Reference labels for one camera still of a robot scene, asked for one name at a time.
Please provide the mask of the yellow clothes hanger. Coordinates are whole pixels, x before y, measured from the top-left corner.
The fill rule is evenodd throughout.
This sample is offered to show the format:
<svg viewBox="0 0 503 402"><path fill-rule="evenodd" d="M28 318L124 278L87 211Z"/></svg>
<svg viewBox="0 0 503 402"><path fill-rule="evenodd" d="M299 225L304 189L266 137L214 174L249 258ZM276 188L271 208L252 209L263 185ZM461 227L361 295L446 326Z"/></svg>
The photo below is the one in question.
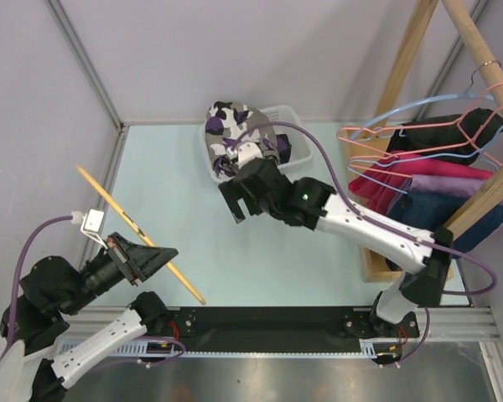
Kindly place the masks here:
<svg viewBox="0 0 503 402"><path fill-rule="evenodd" d="M154 247L153 241L144 233L140 226L125 212L125 210L114 200L114 198L80 165L76 165L78 173L93 187L102 199L121 217L121 219L132 229L139 239L146 245ZM206 305L205 298L192 285L192 283L181 273L173 262L168 262L166 266L179 280L179 282L194 296L203 306Z"/></svg>

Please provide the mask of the purple camouflage trousers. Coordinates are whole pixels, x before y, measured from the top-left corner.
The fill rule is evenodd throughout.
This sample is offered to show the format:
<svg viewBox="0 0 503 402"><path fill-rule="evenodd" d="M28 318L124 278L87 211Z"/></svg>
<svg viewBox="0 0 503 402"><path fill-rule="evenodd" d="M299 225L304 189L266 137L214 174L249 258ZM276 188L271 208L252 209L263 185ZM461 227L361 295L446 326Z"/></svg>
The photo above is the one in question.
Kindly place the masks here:
<svg viewBox="0 0 503 402"><path fill-rule="evenodd" d="M270 119L257 108L238 101L218 100L205 116L204 140L213 174L218 179L236 174L238 147L256 144L262 155L284 164L290 160L292 145L286 134L277 134Z"/></svg>

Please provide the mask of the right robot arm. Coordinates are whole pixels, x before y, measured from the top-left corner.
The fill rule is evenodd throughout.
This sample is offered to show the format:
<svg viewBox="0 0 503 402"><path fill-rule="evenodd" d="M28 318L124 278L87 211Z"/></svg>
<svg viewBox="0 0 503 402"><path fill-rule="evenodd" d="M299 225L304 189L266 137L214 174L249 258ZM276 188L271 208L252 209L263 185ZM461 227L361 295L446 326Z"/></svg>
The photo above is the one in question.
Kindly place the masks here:
<svg viewBox="0 0 503 402"><path fill-rule="evenodd" d="M365 327L388 337L418 307L439 306L451 255L451 233L404 226L351 202L315 178L291 181L273 161L253 159L218 186L236 222L247 214L269 214L293 227L343 235L384 256L401 276L373 302Z"/></svg>

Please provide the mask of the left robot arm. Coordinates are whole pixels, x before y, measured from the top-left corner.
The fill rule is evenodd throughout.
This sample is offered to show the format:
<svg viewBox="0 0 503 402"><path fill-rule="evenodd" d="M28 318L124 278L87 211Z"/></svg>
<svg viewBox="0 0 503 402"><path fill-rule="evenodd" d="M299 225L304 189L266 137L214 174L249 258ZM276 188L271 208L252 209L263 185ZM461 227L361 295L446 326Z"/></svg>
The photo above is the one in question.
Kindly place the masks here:
<svg viewBox="0 0 503 402"><path fill-rule="evenodd" d="M22 296L3 313L0 333L7 347L0 360L0 401L61 401L65 393L121 346L156 336L169 324L169 310L153 291L142 292L123 313L83 343L53 352L70 325L65 320L121 281L145 282L167 265L175 248L137 245L117 232L81 269L52 255L21 279Z"/></svg>

